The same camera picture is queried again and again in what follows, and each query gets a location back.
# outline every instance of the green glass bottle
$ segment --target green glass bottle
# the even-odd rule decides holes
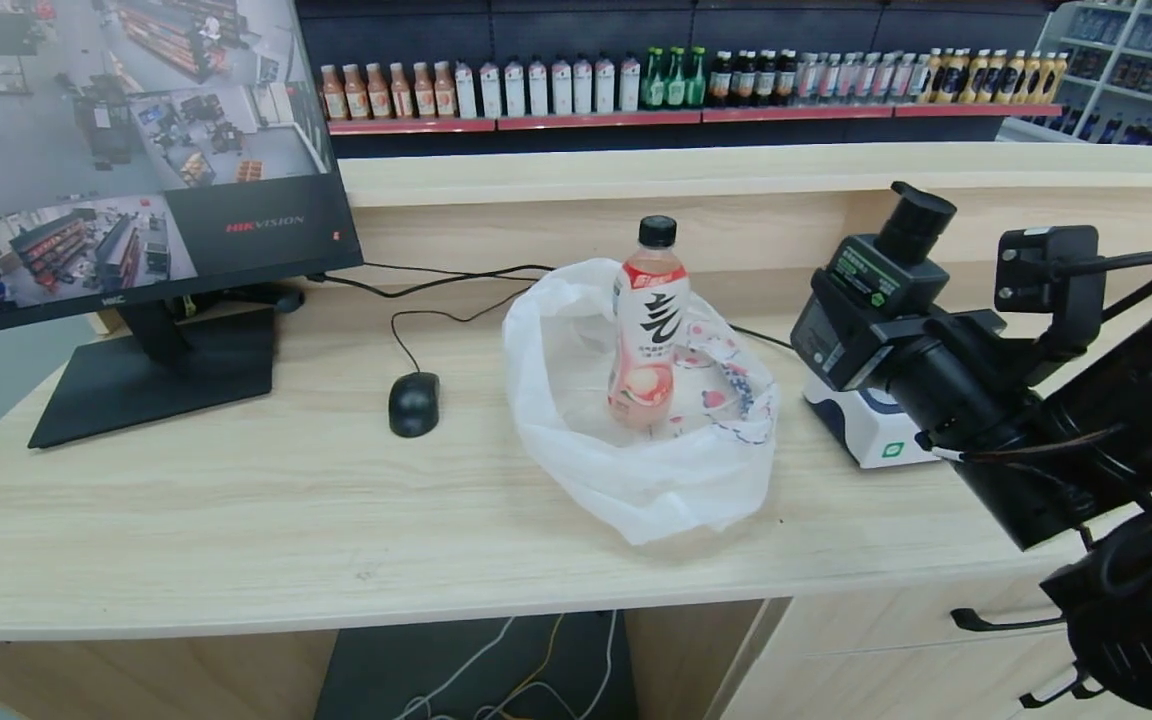
[[[682,108],[682,104],[687,100],[685,53],[682,47],[669,50],[669,81],[664,89],[664,104],[672,109]]]
[[[643,109],[664,106],[664,50],[649,47],[647,69],[643,73]]]
[[[705,48],[695,46],[691,48],[691,70],[687,74],[687,101],[689,108],[704,108],[705,91],[708,83],[705,82]]]

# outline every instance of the yellow cable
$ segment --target yellow cable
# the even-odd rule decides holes
[[[545,667],[550,665],[550,657],[554,655],[554,638],[558,637],[558,626],[561,626],[563,623],[563,617],[566,616],[567,614],[566,612],[563,612],[563,614],[559,615],[558,619],[554,619],[554,626],[552,629],[550,629],[550,646],[545,649],[545,659],[540,661],[540,666],[536,667],[535,670],[531,670],[531,674],[526,675],[526,677],[522,680],[521,683],[517,683],[511,689],[511,691],[509,691],[509,694],[516,694],[517,691],[521,691],[522,688],[526,687],[526,683],[530,683],[532,682],[532,680],[538,679],[540,674],[545,672]],[[509,715],[508,712],[506,711],[500,711],[500,717],[503,717],[503,720],[531,720],[530,717]]]

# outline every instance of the white plastic bag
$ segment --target white plastic bag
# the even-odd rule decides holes
[[[776,450],[780,391],[722,316],[692,293],[672,415],[645,433],[607,411],[621,264],[554,270],[503,319],[506,391],[522,445],[568,495],[634,544],[758,510]]]

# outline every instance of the monitor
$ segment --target monitor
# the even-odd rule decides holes
[[[74,353],[29,445],[268,393],[273,311],[165,301],[362,264],[291,0],[0,5],[0,329],[131,329]]]

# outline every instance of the drawer handle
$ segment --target drawer handle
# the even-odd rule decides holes
[[[1025,623],[990,623],[988,620],[980,617],[979,612],[972,611],[970,607],[955,607],[954,611],[950,611],[950,617],[954,619],[955,626],[969,632],[1006,632],[1006,630],[1049,628],[1064,622],[1064,616],[1056,616],[1046,620],[1029,620]]]
[[[1061,688],[1060,691],[1056,691],[1051,697],[1046,698],[1046,700],[1038,700],[1038,698],[1034,697],[1034,694],[1023,694],[1023,696],[1018,698],[1021,707],[1024,707],[1025,710],[1047,707],[1051,703],[1066,697],[1067,694],[1073,694],[1073,696],[1078,698],[1078,700],[1089,700],[1089,698],[1093,698],[1099,694],[1105,692],[1105,688],[1101,688],[1100,691],[1089,691],[1084,683],[1087,683],[1091,675],[1087,675],[1087,670],[1085,670],[1082,665],[1075,662],[1074,670],[1074,681],[1070,682],[1070,684],[1064,685],[1064,688]]]

